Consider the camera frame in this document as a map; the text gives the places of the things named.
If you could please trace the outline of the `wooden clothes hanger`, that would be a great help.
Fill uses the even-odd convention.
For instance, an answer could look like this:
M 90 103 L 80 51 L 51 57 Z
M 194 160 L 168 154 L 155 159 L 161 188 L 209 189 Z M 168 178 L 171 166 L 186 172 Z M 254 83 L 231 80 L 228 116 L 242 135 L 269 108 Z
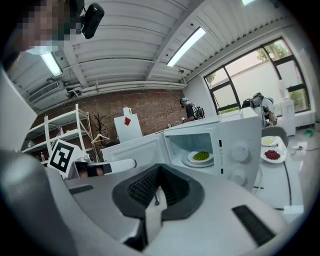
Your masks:
M 96 143 L 99 143 L 99 142 L 109 141 L 109 140 L 110 140 L 109 137 L 106 137 L 106 136 L 98 133 L 97 136 L 91 141 L 91 144 L 96 144 Z

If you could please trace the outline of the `person's left hand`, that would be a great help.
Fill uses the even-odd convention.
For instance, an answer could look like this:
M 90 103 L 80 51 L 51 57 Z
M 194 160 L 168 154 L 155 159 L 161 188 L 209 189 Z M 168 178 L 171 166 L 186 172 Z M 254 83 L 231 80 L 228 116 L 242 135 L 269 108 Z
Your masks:
M 90 168 L 83 169 L 78 174 L 81 179 L 105 175 L 103 169 L 96 168 L 96 167 L 90 167 Z

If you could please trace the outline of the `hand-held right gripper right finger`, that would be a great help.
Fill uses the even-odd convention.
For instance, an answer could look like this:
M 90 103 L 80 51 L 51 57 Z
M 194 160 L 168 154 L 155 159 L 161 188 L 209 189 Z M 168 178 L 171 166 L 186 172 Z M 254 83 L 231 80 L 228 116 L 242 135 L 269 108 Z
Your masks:
M 204 188 L 197 180 L 167 164 L 159 166 L 159 186 L 166 200 L 166 209 L 161 212 L 163 221 L 189 218 L 205 199 Z

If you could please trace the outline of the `white microwave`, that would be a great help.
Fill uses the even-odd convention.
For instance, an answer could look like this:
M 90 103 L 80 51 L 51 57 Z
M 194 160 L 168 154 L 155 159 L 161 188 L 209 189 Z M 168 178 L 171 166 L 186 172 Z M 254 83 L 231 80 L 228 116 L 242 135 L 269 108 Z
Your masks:
M 104 161 L 134 159 L 137 165 L 171 164 L 220 176 L 252 191 L 260 164 L 261 120 L 251 109 L 186 122 L 101 150 Z M 213 154 L 205 168 L 182 163 L 194 151 Z

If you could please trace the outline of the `white fridge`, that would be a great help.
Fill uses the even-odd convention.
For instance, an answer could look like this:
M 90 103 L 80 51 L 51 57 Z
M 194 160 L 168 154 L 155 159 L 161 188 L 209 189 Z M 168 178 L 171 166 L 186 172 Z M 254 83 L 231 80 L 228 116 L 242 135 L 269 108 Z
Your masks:
M 135 140 L 143 136 L 137 114 L 115 117 L 114 125 L 120 143 Z

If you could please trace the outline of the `white plate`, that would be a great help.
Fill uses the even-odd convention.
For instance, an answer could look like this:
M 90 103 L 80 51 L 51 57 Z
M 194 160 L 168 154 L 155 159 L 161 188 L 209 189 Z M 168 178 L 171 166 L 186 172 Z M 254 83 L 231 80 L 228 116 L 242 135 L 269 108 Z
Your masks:
M 276 145 L 278 145 L 278 137 L 277 136 L 264 136 L 264 137 L 262 137 L 262 138 L 274 138 L 275 139 L 275 142 L 276 142 L 276 144 L 275 145 L 272 145 L 271 147 L 274 147 L 274 146 L 276 146 Z
M 267 158 L 265 157 L 265 152 L 268 151 L 268 150 L 277 151 L 277 152 L 280 154 L 280 158 L 277 159 L 277 160 L 267 159 Z M 283 163 L 283 162 L 285 161 L 286 155 L 287 155 L 287 153 L 286 153 L 285 151 L 280 150 L 280 149 L 277 149 L 277 148 L 263 148 L 263 149 L 261 150 L 260 157 L 261 157 L 264 161 L 266 161 L 266 162 L 268 162 L 268 163 L 280 164 L 280 163 Z
M 214 158 L 214 155 L 212 154 L 212 153 L 209 153 L 209 158 L 208 159 L 206 159 L 206 160 L 204 160 L 204 161 L 195 161 L 194 159 L 193 159 L 193 156 L 196 154 L 196 153 L 198 153 L 198 152 L 205 152 L 205 151 L 193 151 L 193 152 L 191 152 L 191 153 L 189 153 L 188 154 L 188 156 L 187 156 L 187 158 L 190 160 L 190 161 L 192 161 L 192 162 L 204 162 L 204 161 L 209 161 L 209 160 L 211 160 L 211 159 L 213 159 Z

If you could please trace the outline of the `grey chair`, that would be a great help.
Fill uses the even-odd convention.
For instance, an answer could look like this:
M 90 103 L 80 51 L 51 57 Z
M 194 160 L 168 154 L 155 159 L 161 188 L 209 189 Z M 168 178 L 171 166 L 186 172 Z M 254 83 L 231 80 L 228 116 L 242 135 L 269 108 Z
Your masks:
M 261 136 L 274 136 L 280 137 L 286 147 L 289 145 L 289 136 L 287 135 L 286 131 L 280 126 L 269 126 L 265 127 L 261 130 Z

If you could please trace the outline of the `white ceiling pipe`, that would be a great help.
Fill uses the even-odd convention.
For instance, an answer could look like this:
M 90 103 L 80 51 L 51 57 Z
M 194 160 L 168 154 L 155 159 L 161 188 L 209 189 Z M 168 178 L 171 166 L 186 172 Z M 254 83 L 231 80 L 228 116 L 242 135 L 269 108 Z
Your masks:
M 165 81 L 124 81 L 106 84 L 98 84 L 82 88 L 79 91 L 82 95 L 93 95 L 102 93 L 113 93 L 119 91 L 148 90 L 148 89 L 184 89 L 185 83 Z

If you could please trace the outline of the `red grape bunch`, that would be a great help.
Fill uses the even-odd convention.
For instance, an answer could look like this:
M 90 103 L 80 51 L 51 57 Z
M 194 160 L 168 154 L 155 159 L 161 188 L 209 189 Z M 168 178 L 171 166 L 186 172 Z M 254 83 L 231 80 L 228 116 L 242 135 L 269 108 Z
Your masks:
M 275 150 L 267 150 L 264 153 L 264 156 L 270 160 L 278 160 L 281 157 L 281 155 Z

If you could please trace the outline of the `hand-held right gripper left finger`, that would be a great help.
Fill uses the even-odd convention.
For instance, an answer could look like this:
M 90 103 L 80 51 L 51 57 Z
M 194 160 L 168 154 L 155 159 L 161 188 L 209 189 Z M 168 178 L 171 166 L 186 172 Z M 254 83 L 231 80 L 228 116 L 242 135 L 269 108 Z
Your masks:
M 112 200 L 124 216 L 145 219 L 146 209 L 160 186 L 159 169 L 160 165 L 154 164 L 113 188 Z

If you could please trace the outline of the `white shelf rack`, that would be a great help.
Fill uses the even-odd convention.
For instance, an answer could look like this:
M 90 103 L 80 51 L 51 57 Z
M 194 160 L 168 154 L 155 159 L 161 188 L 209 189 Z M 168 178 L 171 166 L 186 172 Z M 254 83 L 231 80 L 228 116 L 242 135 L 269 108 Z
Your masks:
M 89 112 L 74 109 L 55 117 L 45 115 L 41 123 L 33 126 L 27 133 L 21 147 L 22 153 L 34 154 L 44 165 L 47 164 L 58 140 L 75 143 L 82 151 L 98 159 L 93 140 Z

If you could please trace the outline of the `white water dispenser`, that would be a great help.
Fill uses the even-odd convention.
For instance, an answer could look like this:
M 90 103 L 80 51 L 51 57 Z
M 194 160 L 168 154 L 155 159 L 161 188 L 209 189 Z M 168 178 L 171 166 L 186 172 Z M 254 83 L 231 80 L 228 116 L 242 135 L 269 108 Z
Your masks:
M 285 130 L 288 136 L 296 135 L 296 120 L 294 101 L 289 99 L 289 92 L 286 88 L 285 82 L 280 79 L 278 81 L 279 93 L 281 97 L 280 109 L 281 119 L 280 126 Z

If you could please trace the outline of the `dark coat rack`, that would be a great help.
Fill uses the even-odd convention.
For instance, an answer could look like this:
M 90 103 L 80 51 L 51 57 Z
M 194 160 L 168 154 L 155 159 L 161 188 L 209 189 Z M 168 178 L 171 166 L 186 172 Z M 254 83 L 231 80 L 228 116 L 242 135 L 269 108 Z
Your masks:
M 103 135 L 103 132 L 106 130 L 105 129 L 105 124 L 103 123 L 103 119 L 106 118 L 106 115 L 97 113 L 93 117 L 94 117 L 94 119 L 96 121 L 96 125 L 94 125 L 93 127 L 96 129 L 97 134 L 102 134 Z

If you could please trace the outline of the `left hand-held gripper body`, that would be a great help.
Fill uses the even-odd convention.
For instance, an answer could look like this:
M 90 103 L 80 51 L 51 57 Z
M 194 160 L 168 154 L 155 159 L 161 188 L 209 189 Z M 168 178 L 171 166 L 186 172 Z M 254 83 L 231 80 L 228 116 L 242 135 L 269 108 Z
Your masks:
M 58 140 L 47 167 L 59 172 L 64 179 L 80 179 L 79 172 L 87 168 L 101 168 L 104 175 L 112 172 L 111 166 L 105 162 L 94 162 L 93 157 L 79 146 Z

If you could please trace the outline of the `ceiling air conditioner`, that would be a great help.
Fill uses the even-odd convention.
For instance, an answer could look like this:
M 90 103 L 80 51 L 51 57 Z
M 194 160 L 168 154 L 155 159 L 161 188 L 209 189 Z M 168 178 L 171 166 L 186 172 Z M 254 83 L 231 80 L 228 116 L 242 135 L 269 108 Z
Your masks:
M 61 81 L 47 84 L 34 91 L 28 98 L 28 102 L 35 108 L 44 110 L 69 99 L 69 93 Z

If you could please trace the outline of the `white table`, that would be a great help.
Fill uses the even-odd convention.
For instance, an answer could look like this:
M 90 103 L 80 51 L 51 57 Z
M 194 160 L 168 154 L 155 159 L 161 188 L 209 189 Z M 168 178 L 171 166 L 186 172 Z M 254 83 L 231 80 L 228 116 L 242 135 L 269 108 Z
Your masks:
M 262 149 L 280 149 L 286 152 L 285 161 L 270 163 L 260 157 L 258 174 L 252 193 L 280 213 L 293 216 L 304 213 L 303 194 L 298 177 L 299 165 L 278 137 L 278 145 L 261 146 Z

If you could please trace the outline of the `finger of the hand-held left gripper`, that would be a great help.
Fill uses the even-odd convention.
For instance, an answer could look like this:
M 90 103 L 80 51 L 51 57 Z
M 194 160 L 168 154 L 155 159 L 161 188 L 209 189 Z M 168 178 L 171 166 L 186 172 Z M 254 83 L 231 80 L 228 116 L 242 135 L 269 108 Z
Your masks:
M 124 172 L 137 167 L 134 159 L 124 159 L 109 162 L 112 173 Z

